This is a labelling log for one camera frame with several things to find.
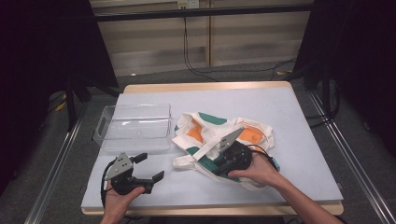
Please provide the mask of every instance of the clear plastic container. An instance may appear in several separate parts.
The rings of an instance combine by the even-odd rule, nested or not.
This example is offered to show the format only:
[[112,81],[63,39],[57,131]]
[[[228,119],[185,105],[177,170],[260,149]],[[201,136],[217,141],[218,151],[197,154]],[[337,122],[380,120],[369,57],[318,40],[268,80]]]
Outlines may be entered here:
[[93,139],[109,152],[170,148],[170,105],[113,105],[103,110]]

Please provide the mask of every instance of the forearm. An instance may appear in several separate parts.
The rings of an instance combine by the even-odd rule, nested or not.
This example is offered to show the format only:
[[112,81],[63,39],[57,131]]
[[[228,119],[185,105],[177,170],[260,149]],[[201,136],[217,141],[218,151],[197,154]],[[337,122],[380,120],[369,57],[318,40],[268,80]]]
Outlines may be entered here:
[[285,198],[304,223],[341,223],[332,214],[294,187],[285,177],[280,176],[274,188]]
[[119,224],[120,220],[116,220],[115,218],[104,216],[100,223],[101,224]]

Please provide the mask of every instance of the metal frame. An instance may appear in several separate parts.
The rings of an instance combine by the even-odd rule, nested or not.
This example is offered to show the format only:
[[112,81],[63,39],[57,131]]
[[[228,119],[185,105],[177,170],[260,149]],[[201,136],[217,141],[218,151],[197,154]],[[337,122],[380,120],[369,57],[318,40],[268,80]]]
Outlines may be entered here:
[[49,172],[46,182],[41,188],[40,193],[35,198],[35,203],[32,209],[29,212],[28,217],[25,220],[25,224],[30,223],[40,223],[41,218],[46,211],[47,205],[50,202],[50,197],[52,196],[53,191],[55,190],[56,183],[58,182],[59,176],[61,175],[61,171],[64,168],[64,163],[66,162],[67,155],[71,147],[73,146],[74,140],[78,134],[79,127],[81,125],[81,119],[85,114],[88,103],[83,105],[82,111],[78,116],[77,122],[72,128],[72,130],[67,133],[66,138],[64,139],[64,143],[62,144],[61,150],[58,153],[58,156],[53,163],[52,168]]
[[[338,7],[338,4],[329,4],[327,7]],[[240,14],[261,14],[261,13],[279,13],[279,12],[298,12],[311,11],[319,7],[314,4],[297,4],[297,5],[276,5],[263,7],[209,7],[186,10],[164,10],[149,12],[129,12],[129,13],[101,13],[95,14],[96,21],[137,21],[150,19],[169,19],[184,17],[204,17],[204,16],[225,16]]]
[[310,97],[319,114],[323,116],[323,121],[328,120],[326,122],[327,129],[332,135],[335,144],[338,146],[341,153],[343,154],[346,163],[351,169],[353,175],[356,177],[359,185],[361,186],[361,189],[366,194],[367,199],[370,201],[372,207],[378,214],[378,217],[381,219],[381,222],[384,224],[396,223],[396,219],[390,212],[386,201],[384,200],[378,189],[375,187],[369,176],[364,171],[363,167],[353,153],[352,148],[347,143],[347,140],[341,134],[340,130],[338,129],[332,118],[326,116],[326,111],[322,107],[323,103],[320,101],[320,97],[318,96],[318,94],[311,92]]

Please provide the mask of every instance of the right hand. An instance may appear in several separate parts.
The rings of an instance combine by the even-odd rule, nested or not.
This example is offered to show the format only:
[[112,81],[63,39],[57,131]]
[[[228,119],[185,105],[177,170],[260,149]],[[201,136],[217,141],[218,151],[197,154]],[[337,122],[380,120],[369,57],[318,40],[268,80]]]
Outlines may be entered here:
[[246,170],[233,170],[229,177],[247,177],[262,185],[274,187],[281,179],[280,173],[264,158],[254,153],[250,166]]

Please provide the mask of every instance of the black cable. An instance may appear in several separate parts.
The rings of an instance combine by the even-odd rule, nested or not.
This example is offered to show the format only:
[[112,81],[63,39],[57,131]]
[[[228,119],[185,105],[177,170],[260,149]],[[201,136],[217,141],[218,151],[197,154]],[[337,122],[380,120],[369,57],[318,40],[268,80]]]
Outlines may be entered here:
[[125,216],[124,218],[127,218],[127,219],[128,219],[128,221],[125,222],[125,224],[128,224],[128,223],[130,223],[130,222],[132,222],[132,221],[140,220],[140,219],[142,219],[143,217],[128,217],[128,216]]
[[105,168],[105,170],[103,171],[103,175],[102,175],[102,183],[100,186],[100,195],[101,195],[101,200],[102,200],[102,205],[103,207],[105,207],[106,205],[106,194],[108,192],[107,189],[105,189],[105,177],[108,171],[108,168],[110,168],[110,166],[112,166],[114,164],[114,162],[116,161],[116,159],[114,159],[114,161],[111,161],[108,163],[107,167]]
[[285,63],[291,63],[293,60],[296,58],[289,59],[285,62],[278,63],[276,66],[271,67],[271,68],[264,68],[264,69],[258,69],[258,70],[211,70],[211,71],[202,71],[202,70],[197,70],[196,68],[193,68],[191,63],[190,63],[190,58],[189,58],[189,43],[188,43],[188,35],[187,35],[187,22],[186,18],[184,18],[184,63],[186,64],[187,68],[194,73],[197,76],[200,77],[207,77],[211,80],[217,81],[218,80],[214,79],[213,77],[206,76],[205,74],[210,74],[210,73],[223,73],[223,72],[265,72],[265,71],[271,71],[277,69],[278,67],[284,65]]
[[268,153],[267,153],[262,147],[257,146],[257,145],[254,145],[254,144],[247,145],[247,147],[259,147],[262,151],[251,150],[251,152],[252,152],[252,153],[257,153],[257,154],[260,154],[260,155],[264,156],[264,157],[271,163],[271,165],[274,167],[274,169],[277,170],[276,164],[274,163],[273,157],[271,157],[270,155],[268,155]]
[[321,119],[326,118],[326,115],[313,115],[313,116],[305,116],[306,119]]
[[291,222],[296,222],[297,224],[300,224],[300,222],[299,222],[299,220],[297,218],[292,218],[286,224],[290,224]]
[[184,18],[184,46],[183,46],[183,49],[184,49],[184,64],[186,64],[187,68],[189,68],[189,70],[192,73],[194,73],[196,76],[206,77],[206,78],[209,78],[209,79],[211,79],[213,81],[219,82],[217,79],[215,79],[213,77],[209,77],[209,76],[204,75],[204,74],[206,74],[208,72],[201,72],[201,71],[195,70],[191,66],[190,59],[189,59],[189,42],[188,42],[188,38],[187,37],[188,37],[187,36],[187,22],[186,22],[186,18]]
[[310,128],[310,129],[317,128],[317,127],[319,127],[320,125],[325,124],[326,122],[330,122],[330,121],[332,121],[333,119],[335,119],[335,116],[337,115],[338,110],[339,110],[339,108],[340,108],[340,102],[341,102],[340,91],[339,91],[338,86],[336,85],[336,86],[335,86],[334,94],[333,94],[333,96],[332,96],[332,104],[334,105],[334,110],[331,111],[329,115],[321,115],[321,116],[318,116],[318,118],[327,118],[327,117],[329,117],[329,118],[323,120],[323,121],[320,122],[320,123],[310,125],[309,128]]
[[275,67],[274,67],[274,69],[273,69],[273,71],[272,71],[272,74],[271,74],[271,78],[269,79],[269,81],[272,81],[272,80],[274,79],[275,70],[276,70],[278,67],[281,67],[281,66],[283,66],[283,65],[286,64],[286,63],[295,63],[295,62],[293,61],[293,60],[295,60],[295,59],[297,59],[297,58],[292,58],[292,59],[290,59],[290,60],[287,60],[287,61],[285,61],[285,62],[278,63],[277,65],[275,65]]

